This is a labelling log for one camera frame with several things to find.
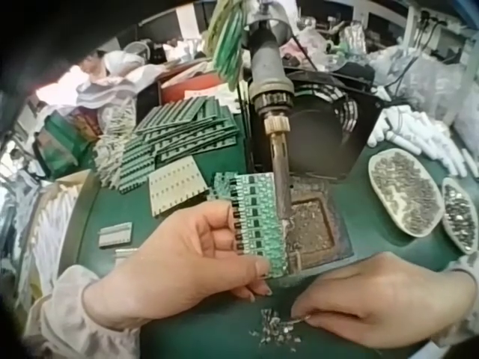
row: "fingernail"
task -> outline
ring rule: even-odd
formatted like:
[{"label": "fingernail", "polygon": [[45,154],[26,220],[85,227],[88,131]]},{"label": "fingernail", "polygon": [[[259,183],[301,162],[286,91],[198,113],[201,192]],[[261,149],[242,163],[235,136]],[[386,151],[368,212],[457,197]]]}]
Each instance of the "fingernail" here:
[{"label": "fingernail", "polygon": [[266,258],[258,258],[256,263],[256,275],[258,277],[263,277],[269,272],[269,261]]}]

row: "left hand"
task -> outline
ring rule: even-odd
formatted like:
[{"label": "left hand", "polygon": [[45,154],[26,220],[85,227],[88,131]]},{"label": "left hand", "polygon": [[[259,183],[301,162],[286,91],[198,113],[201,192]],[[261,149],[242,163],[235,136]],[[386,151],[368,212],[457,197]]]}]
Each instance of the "left hand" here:
[{"label": "left hand", "polygon": [[120,266],[83,294],[87,314],[107,328],[137,328],[231,290],[240,298],[270,295],[263,257],[235,251],[232,207],[202,203],[168,217]]}]

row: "white tray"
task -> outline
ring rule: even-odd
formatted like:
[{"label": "white tray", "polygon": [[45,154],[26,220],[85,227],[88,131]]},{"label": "white tray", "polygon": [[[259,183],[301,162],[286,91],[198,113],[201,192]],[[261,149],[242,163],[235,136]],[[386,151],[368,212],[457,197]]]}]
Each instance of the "white tray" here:
[{"label": "white tray", "polygon": [[[407,230],[403,226],[401,218],[403,217],[403,214],[404,214],[404,208],[406,207],[406,201],[401,198],[400,192],[397,192],[397,191],[394,190],[394,188],[391,188],[393,190],[394,199],[399,204],[399,210],[397,211],[397,214],[395,215],[392,208],[390,207],[388,201],[382,196],[381,191],[377,187],[376,183],[373,181],[373,169],[376,166],[376,163],[379,162],[381,159],[390,159],[396,153],[400,153],[401,155],[404,155],[408,159],[411,159],[415,163],[414,164],[415,168],[421,170],[421,177],[426,179],[426,180],[429,180],[431,185],[433,185],[433,188],[435,189],[435,192],[436,192],[436,199],[437,199],[437,203],[439,205],[439,210],[436,214],[436,217],[434,218],[433,223],[429,227],[424,228],[424,230],[419,234],[411,233],[409,230]],[[394,148],[392,150],[383,151],[383,152],[378,153],[377,155],[371,157],[371,159],[369,161],[369,180],[371,182],[371,185],[373,186],[374,191],[377,194],[377,197],[381,200],[382,204],[384,205],[384,207],[388,211],[388,213],[391,216],[394,223],[399,227],[399,229],[401,229],[403,232],[409,234],[410,236],[413,236],[415,238],[423,238],[423,237],[429,236],[431,234],[431,232],[433,231],[433,229],[441,221],[441,218],[444,215],[444,211],[445,211],[444,201],[442,199],[441,192],[439,191],[439,188],[437,187],[436,183],[434,182],[434,180],[431,177],[431,175],[429,174],[429,172],[427,172],[426,168],[424,168],[424,166],[410,153],[408,153],[404,150]]]},{"label": "white tray", "polygon": [[445,198],[445,186],[450,185],[451,187],[454,187],[456,191],[458,191],[460,194],[463,195],[464,199],[469,202],[469,208],[471,209],[471,216],[472,220],[474,221],[476,225],[476,233],[475,233],[475,238],[474,238],[474,243],[472,245],[472,249],[470,251],[467,251],[466,248],[463,246],[463,244],[459,241],[459,239],[454,235],[451,225],[449,223],[449,220],[446,218],[446,214],[444,214],[444,217],[442,218],[442,225],[444,226],[444,229],[446,233],[451,237],[452,241],[456,244],[456,246],[465,254],[472,254],[475,251],[478,250],[478,242],[479,242],[479,233],[478,233],[478,211],[476,210],[476,207],[474,205],[474,202],[472,202],[471,197],[468,195],[466,191],[457,183],[455,180],[452,178],[444,178],[444,181],[442,181],[442,195]]}]

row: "workbench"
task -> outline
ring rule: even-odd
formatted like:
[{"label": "workbench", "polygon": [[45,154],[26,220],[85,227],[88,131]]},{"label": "workbench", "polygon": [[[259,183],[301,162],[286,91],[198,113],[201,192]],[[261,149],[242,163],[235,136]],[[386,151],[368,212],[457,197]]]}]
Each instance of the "workbench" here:
[{"label": "workbench", "polygon": [[[429,269],[442,270],[460,251],[446,236],[440,224],[427,238],[413,240],[401,232],[388,216],[373,192],[367,174],[369,158],[390,148],[384,144],[376,149],[365,149],[350,176],[340,184],[334,184],[333,196],[342,212],[353,243],[355,256],[361,260],[375,253],[390,251],[412,263]],[[244,158],[238,149],[230,147],[215,153],[205,153],[197,158],[198,167],[206,181],[215,172],[245,171]],[[420,158],[436,183],[440,184],[446,172],[437,162]],[[468,178],[460,180],[476,205],[479,203],[477,183]],[[131,247],[141,243],[158,226],[160,220],[152,218],[148,185],[128,194],[101,189],[91,208],[80,248],[78,264],[103,276],[112,270],[114,250],[98,248],[98,232],[102,227],[123,222],[133,222]],[[260,310],[273,308],[281,317],[290,318],[290,308],[295,297],[313,280],[304,278],[297,285],[279,288],[273,284],[274,295],[258,298],[253,304],[236,300],[229,294],[206,300],[188,313],[152,322],[141,330],[141,356],[143,358],[408,358],[419,347],[398,350],[374,351],[342,340],[332,334],[300,324],[295,335],[302,338],[296,345],[297,352],[288,347],[259,347],[258,337],[250,331],[260,331]]]}]

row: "stack of circuit boards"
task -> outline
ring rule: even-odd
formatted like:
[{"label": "stack of circuit boards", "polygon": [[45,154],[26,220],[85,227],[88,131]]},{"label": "stack of circuit boards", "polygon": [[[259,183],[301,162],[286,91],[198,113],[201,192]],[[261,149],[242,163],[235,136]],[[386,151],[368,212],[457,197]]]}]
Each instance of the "stack of circuit boards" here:
[{"label": "stack of circuit boards", "polygon": [[288,273],[286,245],[276,212],[273,174],[216,174],[210,200],[231,200],[237,250],[268,258],[269,277]]},{"label": "stack of circuit boards", "polygon": [[194,97],[153,108],[135,129],[121,164],[121,193],[183,157],[237,144],[239,130],[227,106],[214,97]]}]

